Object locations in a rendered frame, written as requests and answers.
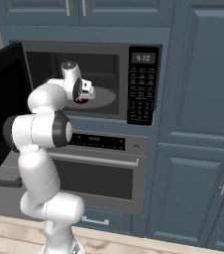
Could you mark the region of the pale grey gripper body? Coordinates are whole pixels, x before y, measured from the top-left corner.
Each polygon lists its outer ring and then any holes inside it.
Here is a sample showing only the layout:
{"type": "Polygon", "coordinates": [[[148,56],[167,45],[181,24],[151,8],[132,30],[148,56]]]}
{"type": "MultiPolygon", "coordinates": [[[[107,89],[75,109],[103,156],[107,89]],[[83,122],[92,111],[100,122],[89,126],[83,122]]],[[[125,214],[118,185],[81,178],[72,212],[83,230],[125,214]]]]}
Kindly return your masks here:
{"type": "Polygon", "coordinates": [[[78,100],[90,100],[95,98],[95,89],[92,85],[78,90],[78,100]]]}

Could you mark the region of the grey microwave turntable plate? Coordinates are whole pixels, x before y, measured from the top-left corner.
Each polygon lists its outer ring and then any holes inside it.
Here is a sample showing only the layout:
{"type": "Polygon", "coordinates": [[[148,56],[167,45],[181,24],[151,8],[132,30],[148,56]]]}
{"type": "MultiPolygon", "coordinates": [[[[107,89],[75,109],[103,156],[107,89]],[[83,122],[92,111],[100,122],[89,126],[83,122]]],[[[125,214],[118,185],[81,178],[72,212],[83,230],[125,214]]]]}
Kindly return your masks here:
{"type": "Polygon", "coordinates": [[[85,103],[76,103],[69,100],[65,108],[73,109],[95,109],[109,105],[116,99],[116,94],[107,88],[95,86],[95,98],[89,99],[85,103]]]}

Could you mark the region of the grey built-in microwave oven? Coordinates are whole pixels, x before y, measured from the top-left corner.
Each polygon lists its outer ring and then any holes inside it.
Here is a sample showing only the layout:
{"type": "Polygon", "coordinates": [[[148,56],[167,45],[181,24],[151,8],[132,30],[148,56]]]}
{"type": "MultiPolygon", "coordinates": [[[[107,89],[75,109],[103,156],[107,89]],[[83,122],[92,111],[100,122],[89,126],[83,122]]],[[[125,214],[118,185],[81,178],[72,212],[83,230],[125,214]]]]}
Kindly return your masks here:
{"type": "Polygon", "coordinates": [[[95,109],[64,110],[81,117],[125,120],[150,125],[156,109],[161,45],[24,42],[27,68],[33,87],[51,78],[62,79],[61,64],[78,64],[81,77],[112,90],[116,99],[95,109]]]}

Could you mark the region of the black microwave door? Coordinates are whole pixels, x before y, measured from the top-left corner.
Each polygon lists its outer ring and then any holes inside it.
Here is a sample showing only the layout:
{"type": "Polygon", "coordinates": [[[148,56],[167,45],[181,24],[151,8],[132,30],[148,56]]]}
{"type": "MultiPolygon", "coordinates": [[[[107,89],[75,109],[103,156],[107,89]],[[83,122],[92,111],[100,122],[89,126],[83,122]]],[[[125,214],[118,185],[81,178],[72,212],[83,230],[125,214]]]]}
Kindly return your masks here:
{"type": "Polygon", "coordinates": [[[8,117],[27,114],[28,96],[32,91],[21,43],[0,50],[0,167],[11,151],[3,137],[8,117]]]}

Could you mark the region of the blue overhead cupboard door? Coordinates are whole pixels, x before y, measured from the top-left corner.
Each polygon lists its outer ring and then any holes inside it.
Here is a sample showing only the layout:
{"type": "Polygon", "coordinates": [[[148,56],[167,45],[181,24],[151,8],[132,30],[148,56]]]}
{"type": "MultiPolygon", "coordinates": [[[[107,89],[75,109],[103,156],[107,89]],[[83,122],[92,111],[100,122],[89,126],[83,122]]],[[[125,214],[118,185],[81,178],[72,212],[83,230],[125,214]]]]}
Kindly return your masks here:
{"type": "Polygon", "coordinates": [[[65,0],[0,0],[0,24],[13,26],[78,26],[78,6],[70,1],[66,16],[65,0]]]}
{"type": "Polygon", "coordinates": [[[174,0],[79,0],[80,25],[85,27],[168,28],[174,0]]]}

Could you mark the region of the tall blue cupboard door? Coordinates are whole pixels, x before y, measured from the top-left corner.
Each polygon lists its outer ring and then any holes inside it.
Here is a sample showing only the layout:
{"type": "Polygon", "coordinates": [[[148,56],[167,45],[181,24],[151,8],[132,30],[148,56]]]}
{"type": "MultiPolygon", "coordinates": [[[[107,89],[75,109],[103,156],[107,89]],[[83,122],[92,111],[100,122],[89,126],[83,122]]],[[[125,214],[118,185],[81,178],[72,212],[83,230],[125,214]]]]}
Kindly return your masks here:
{"type": "Polygon", "coordinates": [[[159,140],[224,149],[224,0],[175,0],[159,140]]]}

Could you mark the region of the blue drawer front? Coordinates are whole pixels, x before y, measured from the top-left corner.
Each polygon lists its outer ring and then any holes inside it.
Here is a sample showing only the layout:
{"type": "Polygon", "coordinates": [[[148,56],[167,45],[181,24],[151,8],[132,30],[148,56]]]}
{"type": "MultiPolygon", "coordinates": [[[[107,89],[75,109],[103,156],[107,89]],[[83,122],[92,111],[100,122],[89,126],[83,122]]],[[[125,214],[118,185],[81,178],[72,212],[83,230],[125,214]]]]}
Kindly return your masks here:
{"type": "Polygon", "coordinates": [[[110,224],[108,226],[105,226],[83,222],[82,220],[80,220],[76,223],[76,226],[126,234],[131,232],[132,218],[131,215],[128,213],[87,207],[83,216],[87,216],[88,218],[97,220],[103,220],[106,218],[110,220],[110,224]]]}

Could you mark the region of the blue lower cupboard door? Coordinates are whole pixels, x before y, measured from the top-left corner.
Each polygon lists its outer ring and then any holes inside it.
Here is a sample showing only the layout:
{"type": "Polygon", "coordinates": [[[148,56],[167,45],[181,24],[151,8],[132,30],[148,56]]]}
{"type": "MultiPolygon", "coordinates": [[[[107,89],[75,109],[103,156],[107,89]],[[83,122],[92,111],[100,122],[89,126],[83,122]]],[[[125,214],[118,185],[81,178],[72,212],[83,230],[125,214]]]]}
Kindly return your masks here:
{"type": "Polygon", "coordinates": [[[159,143],[147,236],[202,247],[224,198],[224,149],[159,143]]]}

